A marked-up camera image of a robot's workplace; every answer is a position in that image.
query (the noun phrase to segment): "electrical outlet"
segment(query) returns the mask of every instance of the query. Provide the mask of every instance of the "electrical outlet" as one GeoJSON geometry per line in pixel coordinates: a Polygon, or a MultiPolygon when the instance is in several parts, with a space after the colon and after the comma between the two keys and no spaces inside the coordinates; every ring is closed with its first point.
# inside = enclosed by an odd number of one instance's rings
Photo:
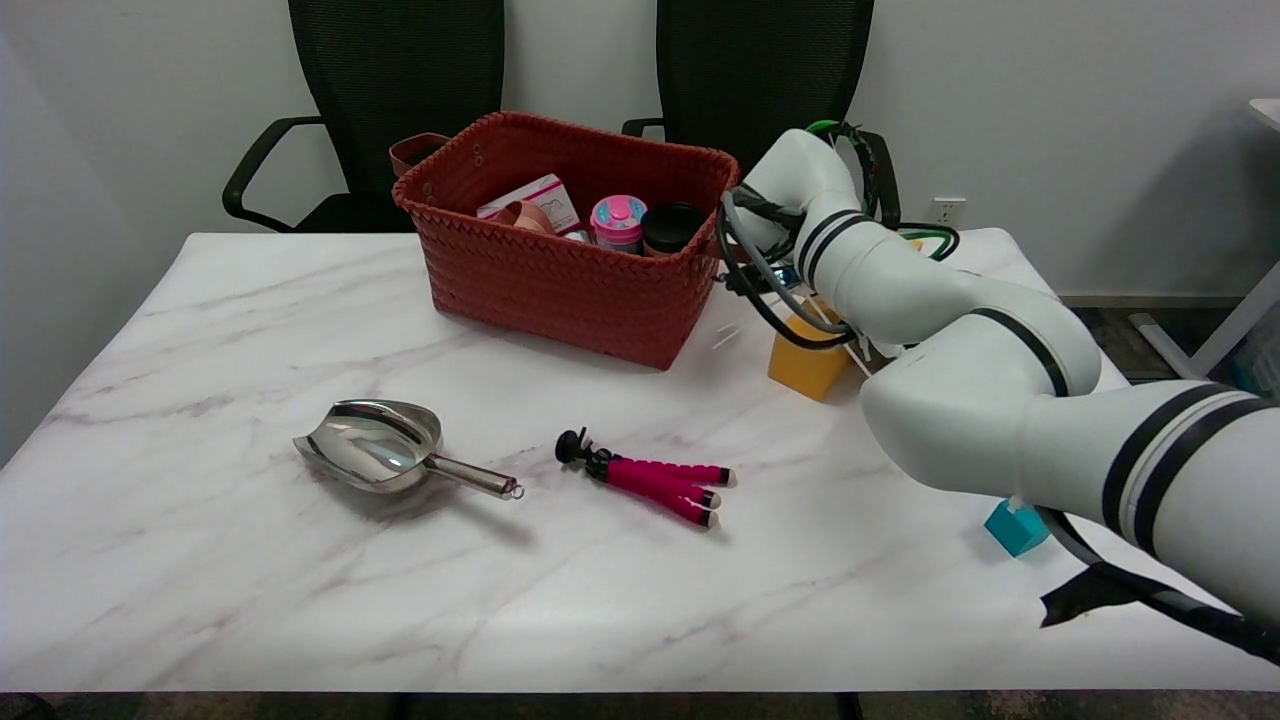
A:
{"type": "Polygon", "coordinates": [[[934,197],[933,205],[929,206],[929,222],[948,228],[956,227],[964,204],[964,197],[934,197]]]}

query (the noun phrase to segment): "cardboard box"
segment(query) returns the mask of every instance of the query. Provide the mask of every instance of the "cardboard box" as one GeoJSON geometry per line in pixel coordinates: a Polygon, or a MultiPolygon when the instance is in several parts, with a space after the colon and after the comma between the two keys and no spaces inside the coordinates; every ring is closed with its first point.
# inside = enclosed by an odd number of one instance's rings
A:
{"type": "Polygon", "coordinates": [[[568,197],[568,191],[564,190],[564,183],[554,173],[545,174],[484,205],[476,210],[476,217],[483,220],[490,220],[503,208],[517,200],[525,200],[541,208],[552,220],[552,228],[556,231],[556,234],[564,234],[582,224],[577,218],[577,210],[573,210],[573,202],[568,197]]]}

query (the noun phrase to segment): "stainless steel scoop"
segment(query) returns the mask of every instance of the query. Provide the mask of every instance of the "stainless steel scoop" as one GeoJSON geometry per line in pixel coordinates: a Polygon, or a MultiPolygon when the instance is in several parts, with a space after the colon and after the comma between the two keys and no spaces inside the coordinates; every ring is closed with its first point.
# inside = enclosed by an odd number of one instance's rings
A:
{"type": "Polygon", "coordinates": [[[325,474],[367,492],[399,492],[434,474],[502,500],[525,495],[516,478],[436,455],[440,439],[440,419],[426,407],[344,400],[293,446],[325,474]]]}

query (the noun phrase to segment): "blue cube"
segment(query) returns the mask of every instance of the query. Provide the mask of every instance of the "blue cube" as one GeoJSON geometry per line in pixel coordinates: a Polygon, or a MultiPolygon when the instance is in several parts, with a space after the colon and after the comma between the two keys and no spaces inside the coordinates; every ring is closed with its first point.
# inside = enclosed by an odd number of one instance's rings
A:
{"type": "Polygon", "coordinates": [[[1048,528],[1044,527],[1044,521],[1039,519],[1034,507],[1023,505],[1018,510],[1010,510],[1007,500],[996,506],[983,527],[1014,557],[1044,542],[1044,538],[1048,537],[1048,528]]]}

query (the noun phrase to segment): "robotic arm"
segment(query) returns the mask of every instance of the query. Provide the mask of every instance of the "robotic arm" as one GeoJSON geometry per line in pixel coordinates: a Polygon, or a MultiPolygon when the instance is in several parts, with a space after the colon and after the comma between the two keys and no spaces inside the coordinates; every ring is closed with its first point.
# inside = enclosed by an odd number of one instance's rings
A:
{"type": "MultiPolygon", "coordinates": [[[[902,470],[938,489],[1034,505],[1089,562],[1101,561],[1069,523],[1064,530],[1062,512],[1105,524],[1248,620],[1105,562],[1101,582],[1280,662],[1268,630],[1280,628],[1270,446],[1280,441],[1280,409],[1193,380],[1089,395],[1101,357],[1074,314],[1055,297],[916,252],[863,214],[844,161],[808,132],[782,135],[744,186],[803,213],[790,234],[795,269],[849,325],[878,343],[915,345],[861,389],[876,439],[902,470]]],[[[760,252],[788,236],[731,195],[723,214],[736,240],[760,252]]]]}

